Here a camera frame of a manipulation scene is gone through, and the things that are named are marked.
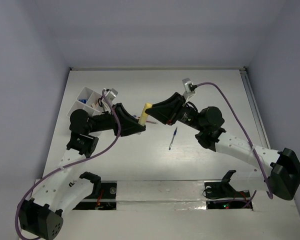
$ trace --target yellow foam block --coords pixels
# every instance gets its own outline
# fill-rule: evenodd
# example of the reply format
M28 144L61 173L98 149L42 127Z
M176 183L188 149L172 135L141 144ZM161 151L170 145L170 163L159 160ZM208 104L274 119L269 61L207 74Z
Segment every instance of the yellow foam block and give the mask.
M151 103L146 103L146 104L144 105L144 108L143 108L142 113L141 113L141 115L140 115L138 124L140 124L140 125L142 125L142 126L146 125L146 121L147 121L147 118L148 118L148 116L149 116L148 114L146 114L146 110L147 110L147 109L150 109L150 108L152 108L152 104L151 104Z

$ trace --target blue pen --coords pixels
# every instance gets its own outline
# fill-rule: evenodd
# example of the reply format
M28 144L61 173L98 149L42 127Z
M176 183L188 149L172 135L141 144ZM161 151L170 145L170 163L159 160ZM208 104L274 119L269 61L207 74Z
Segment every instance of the blue pen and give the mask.
M177 130L178 130L178 127L176 127L175 130L174 130L174 133L173 133L173 136L172 136L172 140L171 140L171 143L170 143L170 146L169 146L169 150L171 150L171 148L172 148L172 144L174 143L175 136L177 134Z

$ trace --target white table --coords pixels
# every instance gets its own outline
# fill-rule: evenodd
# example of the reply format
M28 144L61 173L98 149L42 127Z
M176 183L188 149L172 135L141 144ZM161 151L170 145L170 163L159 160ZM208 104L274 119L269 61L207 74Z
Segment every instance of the white table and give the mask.
M114 103L123 103L131 115L139 115L146 102L155 104L166 100L174 92L182 94L184 88L181 80L184 78L190 78L195 84L207 81L217 84L228 97L252 141L261 145L238 70L71 71L44 175L55 169L63 156L70 139L67 113L83 87L99 93L103 88L114 88L118 91ZM244 138L228 106L214 87L202 86L196 91L197 95L191 101L199 110L208 106L220 108L225 119L223 127ZM175 126L178 126L178 132L169 151ZM103 181L124 183L218 180L228 170L250 172L254 169L232 157L203 149L194 137L196 133L196 130L178 122L172 127L147 124L146 131L141 135L120 138L109 152L88 162L83 170L98 174ZM106 148L114 137L111 130L102 132L96 152ZM294 201L277 197L270 200L265 192L258 192L252 202L254 211L133 210L133 207L115 211L76 210L65 219L57 239L300 239L300 216Z

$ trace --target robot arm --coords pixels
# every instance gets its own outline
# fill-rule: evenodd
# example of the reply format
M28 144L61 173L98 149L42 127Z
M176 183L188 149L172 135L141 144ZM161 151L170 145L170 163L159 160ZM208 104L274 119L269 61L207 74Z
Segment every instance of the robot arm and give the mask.
M121 103L114 105L113 109L119 119L121 137L146 130ZM92 116L82 109L77 109L71 114L70 122L70 141L58 165L61 170L41 184L30 200L23 201L18 215L23 230L46 240L53 240L58 235L63 218L82 199L87 196L96 199L101 192L101 178L90 172L83 173L85 163L67 168L63 166L77 163L92 155L99 139L89 135L90 133L112 129L117 135L119 131L114 115L109 112Z
M225 122L221 111L215 106L209 106L198 112L197 108L188 102L196 94L196 87L188 78L183 80L183 84L183 95L176 92L167 100L152 105L152 108L145 112L165 125L173 125L177 121L188 125L199 131L195 138L203 148L232 156L260 169L250 144L221 127ZM292 200L300 184L300 162L295 152L288 148L283 151L260 146L253 148L259 156L273 194L284 200ZM206 193L213 198L231 196L236 192L235 189L268 190L260 171L244 175L230 170L221 182L207 182L205 186L206 189L209 187Z

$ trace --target white wall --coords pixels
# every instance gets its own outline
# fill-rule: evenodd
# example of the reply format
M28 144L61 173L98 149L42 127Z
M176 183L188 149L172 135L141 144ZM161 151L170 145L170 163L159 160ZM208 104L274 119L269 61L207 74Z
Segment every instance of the white wall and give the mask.
M300 0L283 7L248 73L271 147L300 160ZM300 212L300 187L296 203Z
M29 0L0 0L0 240L41 177L69 68Z
M286 0L36 0L71 67L247 66Z

